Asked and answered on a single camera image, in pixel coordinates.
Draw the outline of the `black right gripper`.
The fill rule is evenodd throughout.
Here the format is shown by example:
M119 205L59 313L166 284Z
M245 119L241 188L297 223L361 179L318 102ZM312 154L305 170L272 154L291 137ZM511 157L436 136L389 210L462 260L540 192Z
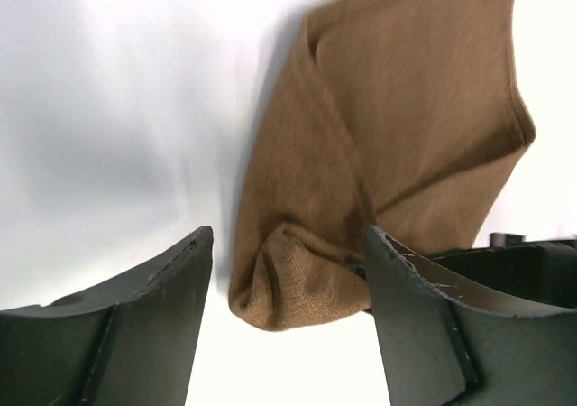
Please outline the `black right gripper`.
M574 311L576 241L493 233L490 245L421 254L371 233L351 272L377 311Z

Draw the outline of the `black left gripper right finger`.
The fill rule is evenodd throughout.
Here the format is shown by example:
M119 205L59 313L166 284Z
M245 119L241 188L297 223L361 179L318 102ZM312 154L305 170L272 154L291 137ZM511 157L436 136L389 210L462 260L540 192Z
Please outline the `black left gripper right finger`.
M576 402L576 309L371 312L394 405Z

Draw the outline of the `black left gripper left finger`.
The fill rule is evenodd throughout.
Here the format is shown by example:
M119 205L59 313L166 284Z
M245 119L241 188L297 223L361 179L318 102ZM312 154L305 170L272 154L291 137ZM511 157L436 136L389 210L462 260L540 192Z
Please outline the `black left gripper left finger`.
M1 314L4 406L185 403L213 266L202 226L48 306Z

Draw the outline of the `brown cloth napkin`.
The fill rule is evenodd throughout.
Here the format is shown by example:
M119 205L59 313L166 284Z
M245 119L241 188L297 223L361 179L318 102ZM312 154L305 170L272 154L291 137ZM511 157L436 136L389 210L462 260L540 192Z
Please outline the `brown cloth napkin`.
M334 0L308 13L246 171L228 302L267 331L369 308L365 228L471 246L536 130L514 0Z

